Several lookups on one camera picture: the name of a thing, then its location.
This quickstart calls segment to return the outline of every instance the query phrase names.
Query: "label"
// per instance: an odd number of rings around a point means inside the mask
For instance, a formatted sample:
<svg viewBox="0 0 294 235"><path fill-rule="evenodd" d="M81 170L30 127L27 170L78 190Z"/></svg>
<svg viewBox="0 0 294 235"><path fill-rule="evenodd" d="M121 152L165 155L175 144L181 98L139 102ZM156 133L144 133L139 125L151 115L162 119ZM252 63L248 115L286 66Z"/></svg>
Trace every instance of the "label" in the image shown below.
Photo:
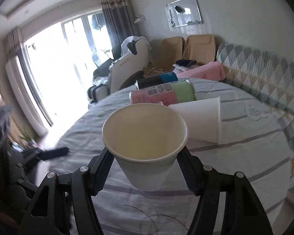
<svg viewBox="0 0 294 235"><path fill-rule="evenodd" d="M163 83L178 81L178 78L174 72L165 73L165 74L159 75L159 77L162 79Z"/></svg>
<svg viewBox="0 0 294 235"><path fill-rule="evenodd" d="M131 103L159 103L164 106L177 103L176 93L170 83L151 86L139 91L133 91L130 95Z"/></svg>
<svg viewBox="0 0 294 235"><path fill-rule="evenodd" d="M157 94L162 94L162 93L174 91L170 83L147 87L145 90L146 90L148 96L154 96Z"/></svg>

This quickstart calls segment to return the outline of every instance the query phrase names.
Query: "black can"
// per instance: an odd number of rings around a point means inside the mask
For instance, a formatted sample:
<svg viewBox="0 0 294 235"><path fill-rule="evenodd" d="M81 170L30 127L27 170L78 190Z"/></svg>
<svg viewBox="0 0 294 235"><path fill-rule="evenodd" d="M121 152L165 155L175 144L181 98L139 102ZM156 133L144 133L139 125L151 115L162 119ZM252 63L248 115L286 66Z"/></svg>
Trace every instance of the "black can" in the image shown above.
<svg viewBox="0 0 294 235"><path fill-rule="evenodd" d="M135 85L137 90L140 90L143 88L160 85L164 83L170 83L174 81L178 81L176 74L174 72L169 72L155 77L139 79L136 81Z"/></svg>

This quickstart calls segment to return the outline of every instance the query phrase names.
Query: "white paper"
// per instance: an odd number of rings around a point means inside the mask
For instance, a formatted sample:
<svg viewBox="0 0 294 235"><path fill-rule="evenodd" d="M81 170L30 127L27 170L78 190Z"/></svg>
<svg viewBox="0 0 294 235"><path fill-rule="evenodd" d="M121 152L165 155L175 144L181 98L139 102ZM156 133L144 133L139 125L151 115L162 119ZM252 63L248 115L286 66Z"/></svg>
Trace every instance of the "white paper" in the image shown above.
<svg viewBox="0 0 294 235"><path fill-rule="evenodd" d="M185 120L189 138L220 143L220 97L169 105Z"/></svg>

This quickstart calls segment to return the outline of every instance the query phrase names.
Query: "screw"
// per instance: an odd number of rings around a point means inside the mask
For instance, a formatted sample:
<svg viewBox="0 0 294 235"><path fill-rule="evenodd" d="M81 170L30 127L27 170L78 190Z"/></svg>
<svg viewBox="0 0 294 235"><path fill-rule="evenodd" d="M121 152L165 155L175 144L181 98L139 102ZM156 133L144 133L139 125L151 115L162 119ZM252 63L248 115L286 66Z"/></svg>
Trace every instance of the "screw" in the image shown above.
<svg viewBox="0 0 294 235"><path fill-rule="evenodd" d="M205 171L212 171L212 167L209 165L204 165L204 170Z"/></svg>
<svg viewBox="0 0 294 235"><path fill-rule="evenodd" d="M88 166L82 166L82 167L80 167L80 171L81 172L88 171Z"/></svg>
<svg viewBox="0 0 294 235"><path fill-rule="evenodd" d="M55 173L54 172L49 172L47 174L47 178L49 178L49 179L53 178L54 176L55 176Z"/></svg>
<svg viewBox="0 0 294 235"><path fill-rule="evenodd" d="M242 179L244 177L244 174L242 172L237 172L236 176L240 179Z"/></svg>

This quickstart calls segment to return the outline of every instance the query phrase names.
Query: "clothes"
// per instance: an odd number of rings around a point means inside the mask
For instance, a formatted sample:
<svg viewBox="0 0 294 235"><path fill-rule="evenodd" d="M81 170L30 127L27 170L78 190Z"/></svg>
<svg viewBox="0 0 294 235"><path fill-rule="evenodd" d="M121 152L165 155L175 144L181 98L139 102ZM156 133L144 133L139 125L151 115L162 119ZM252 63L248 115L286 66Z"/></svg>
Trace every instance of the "clothes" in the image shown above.
<svg viewBox="0 0 294 235"><path fill-rule="evenodd" d="M196 61L195 60L177 60L175 63L178 64L179 66L191 67L193 64L196 64Z"/></svg>
<svg viewBox="0 0 294 235"><path fill-rule="evenodd" d="M224 80L226 76L223 65L219 62L210 62L198 68L188 70L178 75L178 78L200 78L214 81Z"/></svg>
<svg viewBox="0 0 294 235"><path fill-rule="evenodd" d="M189 68L184 67L184 66L180 66L180 65L178 65L178 64L173 64L172 66L175 67L174 70L173 70L173 72L174 72L176 75L181 74L181 73L183 73L183 72L186 72L186 71L188 71L188 70L192 70L192 69L195 69L195 68L199 67L199 65L197 65L197 64L193 64L193 65L191 65Z"/></svg>

